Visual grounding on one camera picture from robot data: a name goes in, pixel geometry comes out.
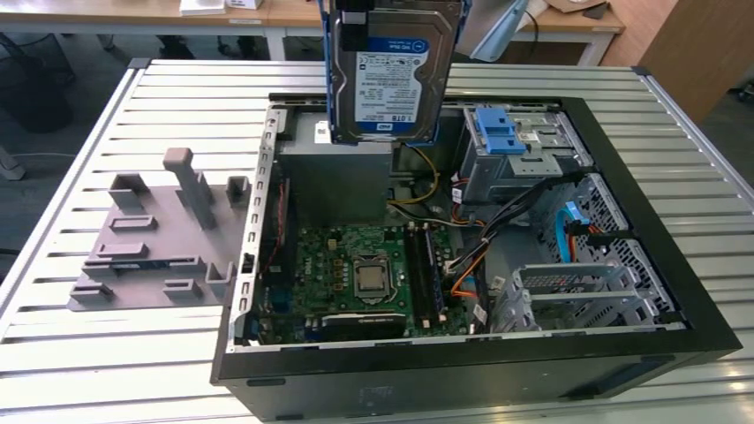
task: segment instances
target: motherboard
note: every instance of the motherboard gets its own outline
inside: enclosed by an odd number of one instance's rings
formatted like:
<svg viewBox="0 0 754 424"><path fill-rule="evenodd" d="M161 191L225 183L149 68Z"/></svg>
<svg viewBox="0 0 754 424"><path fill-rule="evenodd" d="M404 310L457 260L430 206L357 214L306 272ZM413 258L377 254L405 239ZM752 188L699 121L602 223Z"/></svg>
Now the motherboard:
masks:
<svg viewBox="0 0 754 424"><path fill-rule="evenodd" d="M369 318L381 321L372 326L380 329L373 338L392 328L402 337L466 334L464 304L446 305L444 300L441 265L452 256L444 227L299 229L290 299L290 316L299 319L289 320L279 334L283 341L318 341L328 325L337 333L329 338L348 339L354 327L360 333L369 331ZM430 265L418 269L417 264L430 259Z"/></svg>

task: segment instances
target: desk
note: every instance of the desk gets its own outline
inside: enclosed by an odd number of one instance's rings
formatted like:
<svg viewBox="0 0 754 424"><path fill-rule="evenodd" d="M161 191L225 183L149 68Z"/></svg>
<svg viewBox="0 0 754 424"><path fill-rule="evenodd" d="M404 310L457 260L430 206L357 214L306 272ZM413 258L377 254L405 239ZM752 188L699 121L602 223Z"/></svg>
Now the desk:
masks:
<svg viewBox="0 0 754 424"><path fill-rule="evenodd" d="M0 29L7 32L90 34L261 35L270 58L286 60L287 36L322 36L317 1L266 0L255 10L227 8L225 15L182 17L181 0L5 0ZM602 20L549 8L538 17L542 42L580 42L588 48L580 65L598 65L610 41L625 27L613 12ZM534 40L534 27L514 41Z"/></svg>
<svg viewBox="0 0 754 424"><path fill-rule="evenodd" d="M270 92L324 94L324 75L322 64L293 62L157 60L126 71L0 286L0 422L257 422L209 383L221 307L73 313L66 303L113 205L114 175L174 184L163 153L189 147L210 184L251 176ZM369 422L749 423L754 193L705 135L654 79L629 68L460 64L448 84L452 95L586 99L745 347L612 399Z"/></svg>

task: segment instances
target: blue hard drive label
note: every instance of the blue hard drive label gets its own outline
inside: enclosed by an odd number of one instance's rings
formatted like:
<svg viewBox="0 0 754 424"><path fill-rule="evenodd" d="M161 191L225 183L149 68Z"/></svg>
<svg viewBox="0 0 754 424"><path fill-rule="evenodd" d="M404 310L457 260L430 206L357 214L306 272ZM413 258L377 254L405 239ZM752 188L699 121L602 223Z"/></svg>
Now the blue hard drive label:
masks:
<svg viewBox="0 0 754 424"><path fill-rule="evenodd" d="M417 122L417 70L428 54L428 40L380 37L369 39L369 51L357 53L356 116L368 131L401 133Z"/></svg>

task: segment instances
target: white table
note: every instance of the white table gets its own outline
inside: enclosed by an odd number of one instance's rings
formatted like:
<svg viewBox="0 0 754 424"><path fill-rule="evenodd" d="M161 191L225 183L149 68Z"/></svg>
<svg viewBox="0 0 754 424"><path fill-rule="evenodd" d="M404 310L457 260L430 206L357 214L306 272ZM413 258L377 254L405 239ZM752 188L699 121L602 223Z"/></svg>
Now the white table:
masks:
<svg viewBox="0 0 754 424"><path fill-rule="evenodd" d="M0 286L0 422L255 422L209 383L221 307L73 313L66 303L117 172L139 171L151 186L175 184L163 153L189 147L210 184L250 175L269 93L324 93L322 85L313 63L154 61L129 69ZM625 68L461 65L449 86L452 94L588 100L745 347L610 400L381 419L752 422L754 195L709 140L653 78Z"/></svg>

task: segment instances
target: green motherboard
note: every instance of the green motherboard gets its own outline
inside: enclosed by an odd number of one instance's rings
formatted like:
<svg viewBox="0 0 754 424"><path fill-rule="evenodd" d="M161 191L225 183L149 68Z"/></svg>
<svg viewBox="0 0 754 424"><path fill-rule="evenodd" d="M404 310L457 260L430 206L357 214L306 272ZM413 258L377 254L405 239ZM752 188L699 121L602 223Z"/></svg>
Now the green motherboard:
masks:
<svg viewBox="0 0 754 424"><path fill-rule="evenodd" d="M416 323L405 231L406 227L400 226L299 229L291 299L294 316L404 314L408 317L405 337L466 334L462 302L446 309L445 322L432 328ZM444 263L452 258L445 227L432 231L432 240L434 246L429 253ZM301 343L306 341L305 334L297 325L289 325L281 336L285 343Z"/></svg>

